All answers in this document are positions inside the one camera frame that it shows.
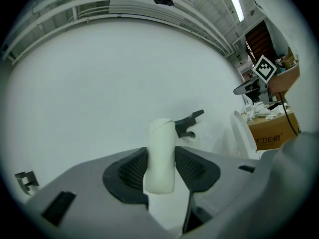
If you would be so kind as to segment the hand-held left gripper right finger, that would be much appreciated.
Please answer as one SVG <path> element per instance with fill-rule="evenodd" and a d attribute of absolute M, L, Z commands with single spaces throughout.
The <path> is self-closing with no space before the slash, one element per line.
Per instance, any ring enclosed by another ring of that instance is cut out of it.
<path fill-rule="evenodd" d="M 175 166 L 191 194 L 206 192 L 221 175 L 218 165 L 180 146 L 175 148 Z"/>

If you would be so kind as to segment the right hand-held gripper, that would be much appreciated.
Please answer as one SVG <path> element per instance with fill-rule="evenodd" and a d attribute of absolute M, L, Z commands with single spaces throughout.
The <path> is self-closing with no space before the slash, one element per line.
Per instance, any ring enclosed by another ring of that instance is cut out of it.
<path fill-rule="evenodd" d="M 273 99 L 269 96 L 268 82 L 273 77 L 276 70 L 276 66 L 268 58 L 262 55 L 253 68 L 253 73 L 257 75 L 258 78 L 251 78 L 244 82 L 239 87 L 235 88 L 233 93 L 235 95 L 243 95 L 259 89 L 259 100 L 264 104 L 272 104 Z"/>

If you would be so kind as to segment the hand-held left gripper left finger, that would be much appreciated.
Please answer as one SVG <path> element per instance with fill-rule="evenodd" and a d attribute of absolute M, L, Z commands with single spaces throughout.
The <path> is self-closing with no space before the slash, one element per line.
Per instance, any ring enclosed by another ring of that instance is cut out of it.
<path fill-rule="evenodd" d="M 147 167 L 147 148 L 142 147 L 108 166 L 103 173 L 103 184 L 109 193 L 125 204 L 147 205 L 149 199 L 143 187 Z"/>

